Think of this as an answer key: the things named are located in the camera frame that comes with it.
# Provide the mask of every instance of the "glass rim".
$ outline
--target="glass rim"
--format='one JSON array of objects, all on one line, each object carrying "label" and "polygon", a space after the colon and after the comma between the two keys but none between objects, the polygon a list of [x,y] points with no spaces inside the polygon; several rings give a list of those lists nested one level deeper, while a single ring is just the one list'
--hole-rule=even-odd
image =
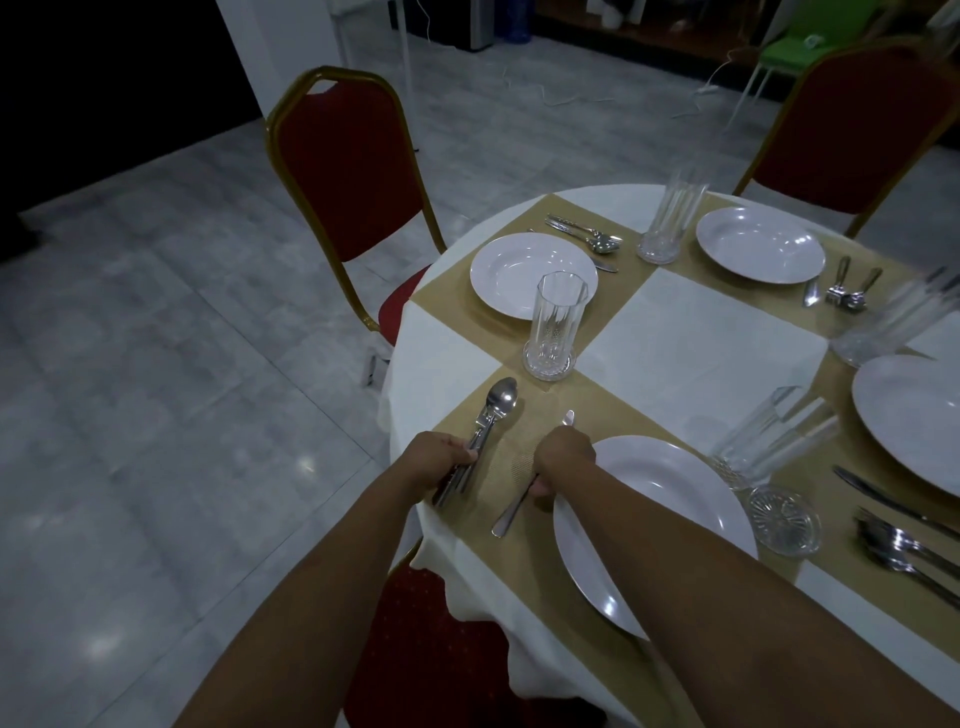
[{"label": "glass rim", "polygon": [[[556,301],[553,301],[549,296],[543,293],[543,282],[552,276],[568,276],[570,278],[580,281],[580,294],[577,296],[577,300],[575,303],[557,303]],[[550,273],[545,274],[540,279],[540,282],[537,283],[537,293],[540,295],[541,298],[543,298],[550,305],[575,306],[575,305],[580,305],[581,303],[585,303],[587,301],[587,297],[589,296],[590,289],[589,289],[589,286],[587,285],[587,282],[582,278],[580,278],[580,276],[578,276],[576,273],[571,273],[570,271],[551,271]]]}]

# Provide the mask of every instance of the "clear glass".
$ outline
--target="clear glass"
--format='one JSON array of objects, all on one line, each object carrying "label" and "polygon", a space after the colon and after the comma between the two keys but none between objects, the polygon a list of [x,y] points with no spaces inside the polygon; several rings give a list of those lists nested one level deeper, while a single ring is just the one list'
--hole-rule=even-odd
[{"label": "clear glass", "polygon": [[674,169],[654,221],[636,246],[636,254],[657,265],[676,260],[684,233],[690,227],[707,187],[707,173],[700,164],[686,163]]},{"label": "clear glass", "polygon": [[947,314],[960,307],[960,277],[940,287],[937,276],[901,286],[876,310],[862,314],[855,326],[830,341],[830,348],[859,369],[871,359],[895,353]]},{"label": "clear glass", "polygon": [[540,279],[530,341],[523,347],[523,366],[537,379],[556,381],[573,371],[573,339],[587,297],[587,284],[573,273],[548,273]]},{"label": "clear glass", "polygon": [[839,425],[833,408],[805,387],[781,387],[713,449],[709,462],[733,490],[758,488]]},{"label": "clear glass", "polygon": [[747,516],[756,539],[780,556],[809,556],[820,548],[820,518],[797,493],[757,488],[747,498]]}]

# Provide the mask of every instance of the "plate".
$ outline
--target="plate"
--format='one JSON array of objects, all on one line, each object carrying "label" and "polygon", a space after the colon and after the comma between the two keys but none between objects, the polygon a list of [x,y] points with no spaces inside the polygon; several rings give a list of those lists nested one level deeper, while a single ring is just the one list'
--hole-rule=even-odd
[{"label": "plate", "polygon": [[470,265],[477,296],[500,313],[530,321],[537,285],[548,273],[567,271],[584,280],[587,301],[597,292],[597,269],[573,243],[542,232],[517,232],[491,240]]},{"label": "plate", "polygon": [[[597,465],[613,477],[756,559],[754,532],[740,501],[696,455],[662,440],[632,435],[601,440],[593,448]],[[616,626],[647,639],[573,509],[561,497],[553,508],[553,532],[564,566],[587,601]]]},{"label": "plate", "polygon": [[724,207],[697,223],[700,247],[717,263],[764,283],[804,283],[820,275],[820,241],[792,217],[762,207]]},{"label": "plate", "polygon": [[960,496],[960,376],[922,356],[872,359],[853,404],[876,441],[929,483]]}]

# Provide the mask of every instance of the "red chair backrest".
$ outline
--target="red chair backrest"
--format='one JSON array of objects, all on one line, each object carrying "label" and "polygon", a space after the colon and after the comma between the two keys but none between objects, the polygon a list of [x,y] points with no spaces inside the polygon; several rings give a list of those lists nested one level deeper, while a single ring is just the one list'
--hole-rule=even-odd
[{"label": "red chair backrest", "polygon": [[858,213],[956,118],[958,85],[908,45],[841,51],[798,81],[753,179],[813,205]]},{"label": "red chair backrest", "polygon": [[375,77],[329,70],[354,78],[295,100],[277,119],[276,146],[329,243],[347,261],[408,223],[423,210],[423,197],[396,95]]}]

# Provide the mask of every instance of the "person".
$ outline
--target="person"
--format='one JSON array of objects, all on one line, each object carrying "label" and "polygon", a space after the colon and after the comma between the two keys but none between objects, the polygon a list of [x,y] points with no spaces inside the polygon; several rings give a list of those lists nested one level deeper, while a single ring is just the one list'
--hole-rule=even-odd
[{"label": "person", "polygon": [[[475,458],[450,435],[414,438],[257,609],[176,728],[333,726],[409,509]],[[536,487],[570,503],[707,728],[960,724],[800,590],[594,460],[587,435],[558,427],[536,449]]]}]

